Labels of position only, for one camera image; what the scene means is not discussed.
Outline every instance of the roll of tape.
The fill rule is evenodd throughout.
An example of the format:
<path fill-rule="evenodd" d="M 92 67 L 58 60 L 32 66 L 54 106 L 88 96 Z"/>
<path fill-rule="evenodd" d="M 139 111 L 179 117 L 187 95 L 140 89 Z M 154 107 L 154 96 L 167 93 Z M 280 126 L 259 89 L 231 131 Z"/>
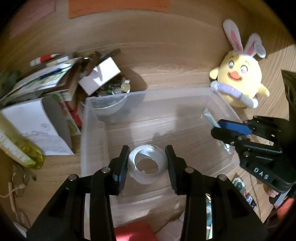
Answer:
<path fill-rule="evenodd" d="M 144 159 L 150 157 L 158 165 L 158 171 L 153 174 L 147 174 L 141 172 L 136 167 L 137 163 Z M 155 145 L 142 145 L 135 148 L 128 157 L 128 173 L 141 184 L 152 184 L 156 182 L 167 170 L 168 159 L 165 155 L 163 149 Z"/>

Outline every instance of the paper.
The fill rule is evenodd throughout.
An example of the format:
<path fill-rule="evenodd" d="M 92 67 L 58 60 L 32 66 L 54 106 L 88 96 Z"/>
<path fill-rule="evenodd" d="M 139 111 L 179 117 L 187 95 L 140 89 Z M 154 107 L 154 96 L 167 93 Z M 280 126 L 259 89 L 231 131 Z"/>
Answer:
<path fill-rule="evenodd" d="M 9 38 L 27 30 L 40 18 L 54 12 L 54 0 L 28 0 L 12 18 Z"/>
<path fill-rule="evenodd" d="M 79 84 L 88 95 L 91 95 L 103 84 L 107 83 L 119 73 L 119 68 L 115 64 L 114 60 L 109 57 L 96 66 L 90 75 L 83 77 L 79 81 Z"/>
<path fill-rule="evenodd" d="M 169 0 L 69 0 L 69 18 L 114 9 L 143 9 L 168 12 Z"/>
<path fill-rule="evenodd" d="M 53 99 L 23 102 L 3 109 L 1 113 L 46 156 L 73 155 L 66 121 Z"/>
<path fill-rule="evenodd" d="M 1 98 L 0 101 L 5 104 L 22 95 L 55 87 L 59 83 L 60 79 L 66 74 L 67 70 L 69 70 L 79 59 L 80 58 L 73 58 L 63 62 L 62 64 L 50 66 L 29 75 L 28 77 L 16 83 L 13 89 L 3 98 Z M 62 69 L 63 72 L 61 74 L 56 74 L 42 80 L 38 79 L 39 77 L 58 69 Z"/>

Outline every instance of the yellow chick plush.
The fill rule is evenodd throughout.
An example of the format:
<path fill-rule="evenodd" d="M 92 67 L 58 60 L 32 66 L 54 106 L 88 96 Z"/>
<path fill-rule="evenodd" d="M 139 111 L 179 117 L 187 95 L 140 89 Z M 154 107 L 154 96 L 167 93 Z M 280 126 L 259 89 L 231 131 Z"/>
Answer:
<path fill-rule="evenodd" d="M 218 91 L 231 106 L 256 108 L 257 93 L 269 96 L 268 89 L 261 84 L 260 66 L 253 58 L 255 54 L 261 58 L 266 55 L 261 39 L 258 34 L 252 34 L 243 50 L 236 24 L 226 19 L 223 28 L 234 50 L 226 55 L 220 67 L 210 72 L 210 78 L 215 80 L 211 82 L 211 88 Z"/>

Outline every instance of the wooden floor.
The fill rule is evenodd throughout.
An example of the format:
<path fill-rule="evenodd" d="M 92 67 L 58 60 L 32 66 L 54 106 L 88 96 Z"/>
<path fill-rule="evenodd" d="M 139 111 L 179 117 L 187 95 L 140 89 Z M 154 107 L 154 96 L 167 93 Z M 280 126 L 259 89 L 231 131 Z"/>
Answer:
<path fill-rule="evenodd" d="M 259 60 L 262 83 L 270 90 L 269 98 L 259 97 L 257 109 L 236 109 L 238 115 L 242 120 L 255 114 L 288 118 L 280 70 L 296 71 L 295 44 L 274 16 L 259 17 L 239 2 L 170 0 L 169 14 L 125 10 L 68 19 L 67 0 L 60 0 L 54 13 L 12 40 L 8 39 L 8 29 L 2 34 L 0 66 L 25 72 L 32 59 L 44 54 L 77 51 L 82 55 L 119 47 L 122 53 L 115 62 L 132 80 L 133 91 L 180 85 L 207 87 L 209 71 L 231 50 L 222 28 L 222 22 L 231 18 L 239 27 L 243 45 L 251 33 L 261 36 L 267 51 L 267 57 Z M 17 206 L 31 222 L 67 176 L 80 173 L 79 148 L 75 152 L 71 157 L 46 158 L 37 172 L 38 180 L 17 199 Z M 264 221 L 272 205 L 263 185 L 240 168 L 229 177 L 235 173 L 246 182 L 258 203 L 256 212 Z"/>

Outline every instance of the clear plastic storage box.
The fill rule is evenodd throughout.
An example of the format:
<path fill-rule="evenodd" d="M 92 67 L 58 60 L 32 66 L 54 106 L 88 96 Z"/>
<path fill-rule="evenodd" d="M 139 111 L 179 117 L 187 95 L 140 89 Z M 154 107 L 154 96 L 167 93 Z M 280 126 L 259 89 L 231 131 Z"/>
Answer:
<path fill-rule="evenodd" d="M 132 151 L 143 144 L 162 149 L 172 145 L 177 156 L 202 174 L 227 174 L 239 162 L 212 138 L 208 119 L 202 117 L 206 109 L 217 121 L 239 121 L 234 110 L 210 88 L 157 89 L 87 98 L 81 175 L 92 175 L 108 166 L 123 145 Z M 149 185 L 127 174 L 121 194 L 110 197 L 114 226 L 145 218 L 154 231 L 159 230 L 172 218 L 178 218 L 185 198 L 174 194 L 168 172 Z"/>

